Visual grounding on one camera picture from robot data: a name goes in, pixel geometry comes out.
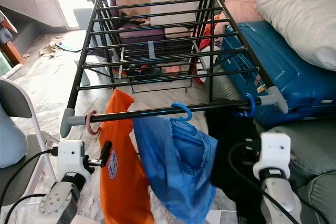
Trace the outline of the pink clothes hanger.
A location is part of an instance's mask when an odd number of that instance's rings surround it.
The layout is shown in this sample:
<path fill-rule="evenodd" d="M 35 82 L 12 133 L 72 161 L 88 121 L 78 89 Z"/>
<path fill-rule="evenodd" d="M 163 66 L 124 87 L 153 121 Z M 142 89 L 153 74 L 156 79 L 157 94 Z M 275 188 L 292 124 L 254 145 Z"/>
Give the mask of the pink clothes hanger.
<path fill-rule="evenodd" d="M 98 111 L 96 110 L 91 110 L 89 111 L 89 113 L 87 113 L 86 115 L 86 130 L 90 135 L 98 135 L 101 131 L 101 127 L 99 126 L 98 128 L 96 128 L 96 130 L 94 130 L 91 127 L 91 119 L 93 118 L 94 115 L 96 115 L 98 113 Z"/>

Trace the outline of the orange t-shirt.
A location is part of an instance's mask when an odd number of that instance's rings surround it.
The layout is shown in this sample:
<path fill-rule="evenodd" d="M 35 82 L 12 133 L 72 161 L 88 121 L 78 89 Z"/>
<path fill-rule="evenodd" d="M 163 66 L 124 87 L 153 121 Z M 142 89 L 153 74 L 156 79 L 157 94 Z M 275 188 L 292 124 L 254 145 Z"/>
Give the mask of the orange t-shirt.
<path fill-rule="evenodd" d="M 130 137 L 132 131 L 131 119 L 101 124 L 99 143 L 112 144 L 100 175 L 99 201 L 106 224 L 154 224 L 149 183 Z"/>

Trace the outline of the blue clothes hanger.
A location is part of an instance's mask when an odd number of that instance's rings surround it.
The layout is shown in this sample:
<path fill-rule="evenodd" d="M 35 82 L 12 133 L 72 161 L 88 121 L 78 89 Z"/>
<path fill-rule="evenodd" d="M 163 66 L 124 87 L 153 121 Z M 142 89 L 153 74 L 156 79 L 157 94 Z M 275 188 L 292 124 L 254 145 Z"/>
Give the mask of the blue clothes hanger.
<path fill-rule="evenodd" d="M 173 102 L 171 104 L 171 106 L 183 109 L 183 111 L 185 111 L 186 117 L 184 117 L 184 116 L 177 117 L 178 120 L 183 121 L 183 122 L 187 122 L 187 121 L 190 121 L 192 119 L 192 117 L 193 117 L 192 111 L 187 106 L 185 106 L 184 104 L 182 104 L 180 102 Z"/>
<path fill-rule="evenodd" d="M 237 113 L 237 115 L 239 117 L 252 118 L 255 115 L 255 108 L 256 108 L 255 98 L 249 93 L 245 93 L 244 96 L 247 100 L 249 100 L 249 109 L 247 111 L 245 110 L 240 111 Z"/>

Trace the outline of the black garment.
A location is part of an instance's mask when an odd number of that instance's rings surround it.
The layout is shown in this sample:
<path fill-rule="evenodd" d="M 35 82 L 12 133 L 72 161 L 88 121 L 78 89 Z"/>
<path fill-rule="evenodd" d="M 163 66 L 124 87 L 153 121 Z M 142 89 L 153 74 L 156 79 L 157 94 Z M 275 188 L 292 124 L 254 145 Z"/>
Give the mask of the black garment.
<path fill-rule="evenodd" d="M 209 180 L 235 202 L 238 224 L 266 224 L 261 211 L 262 194 L 233 171 L 228 152 L 236 143 L 259 138 L 254 119 L 239 115 L 238 108 L 206 111 L 209 136 L 217 140 L 214 165 Z"/>

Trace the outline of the black clothes drying rack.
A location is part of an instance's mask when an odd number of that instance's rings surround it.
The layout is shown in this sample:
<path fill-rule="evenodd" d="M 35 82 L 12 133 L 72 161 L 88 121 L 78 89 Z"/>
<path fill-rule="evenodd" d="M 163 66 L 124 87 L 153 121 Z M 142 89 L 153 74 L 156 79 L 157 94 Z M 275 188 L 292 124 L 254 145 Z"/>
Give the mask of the black clothes drying rack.
<path fill-rule="evenodd" d="M 187 65 L 192 66 L 195 59 L 197 58 L 201 58 L 203 56 L 213 57 L 216 55 L 216 51 L 214 50 L 202 53 L 197 47 L 194 47 L 192 53 L 190 54 L 175 54 L 173 56 L 156 58 L 153 47 L 154 42 L 147 41 L 146 45 L 148 49 L 146 58 L 125 60 L 124 49 L 127 47 L 127 44 L 122 44 L 121 37 L 119 35 L 120 33 L 124 32 L 124 29 L 118 29 L 116 27 L 118 18 L 110 16 L 110 12 L 113 10 L 113 6 L 110 5 L 110 1 L 113 0 L 90 1 L 93 3 L 92 14 L 90 16 L 84 42 L 82 43 L 81 56 L 79 61 L 77 61 L 77 70 L 75 72 L 74 84 L 70 90 L 69 102 L 66 109 L 64 110 L 61 121 L 60 133 L 62 137 L 67 137 L 69 135 L 72 126 L 86 126 L 86 114 L 77 115 L 75 109 L 79 92 L 86 89 L 86 87 L 81 86 L 82 72 L 84 70 L 97 70 L 98 72 L 101 68 L 108 68 L 111 70 L 113 67 L 122 68 L 126 65 L 151 65 L 153 63 L 161 64 L 165 62 L 176 62 L 179 59 L 185 59 L 187 61 Z M 205 20 L 206 15 L 213 15 L 217 10 L 224 13 L 225 22 L 233 27 L 233 36 L 237 37 L 238 41 L 242 43 L 241 47 L 238 47 L 237 49 L 231 49 L 228 51 L 228 53 L 231 55 L 237 55 L 240 53 L 247 54 L 247 56 L 250 58 L 250 61 L 252 61 L 254 64 L 254 67 L 242 70 L 241 72 L 256 72 L 264 84 L 269 85 L 269 87 L 266 87 L 267 95 L 255 98 L 256 106 L 274 105 L 281 113 L 288 113 L 289 108 L 286 99 L 284 99 L 283 95 L 279 91 L 279 88 L 274 85 L 270 77 L 267 75 L 254 52 L 249 51 L 247 48 L 250 47 L 250 45 L 230 15 L 228 9 L 225 6 L 225 3 L 223 3 L 221 0 L 197 0 L 197 2 L 199 3 L 199 8 L 194 9 L 196 20 L 183 22 L 182 26 L 192 26 L 196 31 L 203 32 L 206 24 L 214 26 L 217 23 L 217 20 L 215 19 Z M 93 36 L 97 36 L 99 38 L 100 46 L 91 47 L 91 50 L 94 50 L 96 53 L 98 53 L 100 58 L 98 59 L 97 63 L 87 63 L 87 47 L 89 46 L 89 41 Z M 223 102 L 211 101 L 208 103 L 187 105 L 187 107 L 192 112 L 208 111 L 226 107 L 243 108 L 246 106 L 249 107 L 249 100 L 247 99 L 228 100 Z M 91 122 L 107 122 L 179 113 L 185 113 L 185 111 L 180 108 L 169 106 L 158 109 L 147 109 L 122 113 L 95 114 L 92 116 Z"/>

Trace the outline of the light blue cushion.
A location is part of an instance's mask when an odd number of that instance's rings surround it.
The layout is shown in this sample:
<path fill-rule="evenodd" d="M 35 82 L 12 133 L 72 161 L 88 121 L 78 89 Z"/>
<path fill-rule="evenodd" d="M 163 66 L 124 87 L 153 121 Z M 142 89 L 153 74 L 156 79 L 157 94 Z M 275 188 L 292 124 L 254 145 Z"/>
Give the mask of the light blue cushion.
<path fill-rule="evenodd" d="M 0 112 L 0 168 L 15 164 L 14 128 L 9 116 L 1 108 Z"/>

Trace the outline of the blue garment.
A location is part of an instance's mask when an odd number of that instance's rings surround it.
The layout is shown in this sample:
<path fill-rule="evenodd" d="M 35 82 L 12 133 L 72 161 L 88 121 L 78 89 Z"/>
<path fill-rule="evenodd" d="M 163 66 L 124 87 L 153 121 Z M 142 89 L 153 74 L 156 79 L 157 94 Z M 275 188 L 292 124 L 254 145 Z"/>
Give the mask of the blue garment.
<path fill-rule="evenodd" d="M 142 168 L 166 210 L 186 224 L 204 224 L 218 141 L 182 117 L 133 119 Z"/>

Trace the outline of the white folding chair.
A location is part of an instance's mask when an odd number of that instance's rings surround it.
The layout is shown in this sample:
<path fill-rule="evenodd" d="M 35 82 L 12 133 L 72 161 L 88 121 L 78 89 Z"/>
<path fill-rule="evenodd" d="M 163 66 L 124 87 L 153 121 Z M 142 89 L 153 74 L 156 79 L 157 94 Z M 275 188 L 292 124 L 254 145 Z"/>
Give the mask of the white folding chair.
<path fill-rule="evenodd" d="M 29 195 L 36 188 L 39 176 L 45 174 L 55 178 L 52 162 L 48 155 L 27 161 L 33 155 L 47 150 L 46 136 L 40 128 L 37 113 L 29 95 L 17 83 L 0 78 L 2 109 L 9 116 L 14 128 L 15 164 L 1 168 L 0 196 L 1 205 L 9 206 L 19 198 Z M 34 133 L 27 134 L 19 129 L 12 118 L 22 117 L 31 121 Z"/>

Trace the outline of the blue hard suitcase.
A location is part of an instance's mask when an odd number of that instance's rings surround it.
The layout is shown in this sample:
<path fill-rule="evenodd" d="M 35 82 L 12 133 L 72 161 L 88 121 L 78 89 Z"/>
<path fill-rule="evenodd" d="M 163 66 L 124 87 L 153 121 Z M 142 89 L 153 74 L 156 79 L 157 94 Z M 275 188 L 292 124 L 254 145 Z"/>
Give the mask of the blue hard suitcase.
<path fill-rule="evenodd" d="M 275 106 L 258 106 L 255 118 L 264 128 L 303 121 L 309 117 L 336 116 L 336 71 L 324 70 L 307 63 L 288 46 L 285 39 L 266 21 L 238 23 L 248 41 L 249 51 L 259 59 L 274 85 L 288 103 L 283 114 Z M 223 54 L 220 61 L 226 71 L 253 68 L 245 53 Z M 256 72 L 228 76 L 237 90 L 258 96 L 267 95 L 266 87 Z"/>

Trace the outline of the purple bag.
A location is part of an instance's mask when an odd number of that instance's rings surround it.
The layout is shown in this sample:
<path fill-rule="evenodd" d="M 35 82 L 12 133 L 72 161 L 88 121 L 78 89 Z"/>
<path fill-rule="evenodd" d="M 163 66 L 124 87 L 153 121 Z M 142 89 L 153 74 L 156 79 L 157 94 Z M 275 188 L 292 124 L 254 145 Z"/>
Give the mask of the purple bag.
<path fill-rule="evenodd" d="M 120 29 L 132 29 L 139 26 L 149 26 L 149 25 L 134 25 L 127 23 L 122 25 Z M 124 32 L 119 34 L 121 37 L 122 44 L 134 44 L 135 42 L 147 42 L 147 41 L 163 41 L 165 39 L 164 29 L 151 29 L 151 30 L 135 30 L 130 32 Z M 148 49 L 147 45 L 144 46 L 131 46 L 125 47 L 125 53 L 131 50 L 144 49 L 145 53 Z"/>

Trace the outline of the beige pillow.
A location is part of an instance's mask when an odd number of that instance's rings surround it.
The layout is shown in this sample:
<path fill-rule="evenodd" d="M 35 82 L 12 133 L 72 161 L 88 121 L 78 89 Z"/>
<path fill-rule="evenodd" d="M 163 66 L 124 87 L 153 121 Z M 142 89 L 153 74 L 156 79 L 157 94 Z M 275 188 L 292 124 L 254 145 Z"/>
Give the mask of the beige pillow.
<path fill-rule="evenodd" d="M 256 0 L 256 7 L 300 58 L 336 71 L 336 0 Z"/>

